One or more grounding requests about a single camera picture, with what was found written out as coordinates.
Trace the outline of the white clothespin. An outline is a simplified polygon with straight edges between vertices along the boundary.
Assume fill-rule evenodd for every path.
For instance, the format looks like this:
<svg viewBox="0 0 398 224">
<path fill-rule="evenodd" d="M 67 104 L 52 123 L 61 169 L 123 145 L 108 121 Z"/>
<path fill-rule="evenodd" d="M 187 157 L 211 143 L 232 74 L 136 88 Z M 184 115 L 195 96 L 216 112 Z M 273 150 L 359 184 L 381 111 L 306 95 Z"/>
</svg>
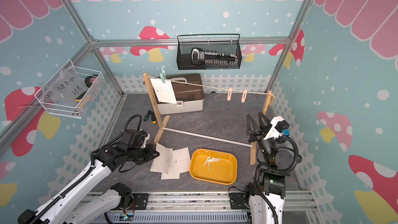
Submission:
<svg viewBox="0 0 398 224">
<path fill-rule="evenodd" d="M 211 163 L 211 157 L 207 157 L 207 159 L 204 162 L 204 165 L 208 166 L 208 170 L 210 170 L 210 163 Z"/>
<path fill-rule="evenodd" d="M 211 157 L 208 157 L 206 160 L 206 162 L 218 162 L 218 161 L 220 161 L 219 158 L 211 158 Z"/>
</svg>

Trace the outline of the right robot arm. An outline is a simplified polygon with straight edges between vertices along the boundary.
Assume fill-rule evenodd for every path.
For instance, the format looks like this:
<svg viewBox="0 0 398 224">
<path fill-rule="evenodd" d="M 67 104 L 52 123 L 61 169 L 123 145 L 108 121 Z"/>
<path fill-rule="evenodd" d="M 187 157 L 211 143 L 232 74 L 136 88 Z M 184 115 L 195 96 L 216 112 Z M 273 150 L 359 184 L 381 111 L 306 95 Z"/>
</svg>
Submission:
<svg viewBox="0 0 398 224">
<path fill-rule="evenodd" d="M 264 158 L 259 161 L 254 181 L 245 188 L 245 203 L 252 224 L 281 224 L 286 197 L 286 177 L 301 163 L 299 148 L 281 116 L 269 120 L 258 113 L 259 122 L 247 115 L 246 134 Z"/>
</svg>

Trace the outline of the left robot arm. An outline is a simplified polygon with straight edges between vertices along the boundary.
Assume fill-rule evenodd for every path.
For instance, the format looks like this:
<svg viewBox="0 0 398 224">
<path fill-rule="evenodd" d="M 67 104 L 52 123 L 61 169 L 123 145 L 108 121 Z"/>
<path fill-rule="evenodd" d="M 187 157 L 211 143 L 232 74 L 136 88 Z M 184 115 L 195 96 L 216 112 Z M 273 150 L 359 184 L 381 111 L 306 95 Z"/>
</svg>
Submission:
<svg viewBox="0 0 398 224">
<path fill-rule="evenodd" d="M 90 162 L 60 193 L 36 210 L 25 210 L 19 217 L 20 224 L 88 224 L 103 215 L 111 222 L 107 212 L 133 209 L 136 203 L 131 189 L 117 183 L 98 198 L 79 207 L 82 199 L 108 177 L 113 171 L 124 173 L 126 162 L 142 165 L 159 157 L 154 145 L 147 144 L 150 136 L 141 128 L 142 116 L 136 114 L 128 119 L 138 119 L 135 129 L 124 126 L 121 133 L 102 147 L 90 153 Z"/>
</svg>

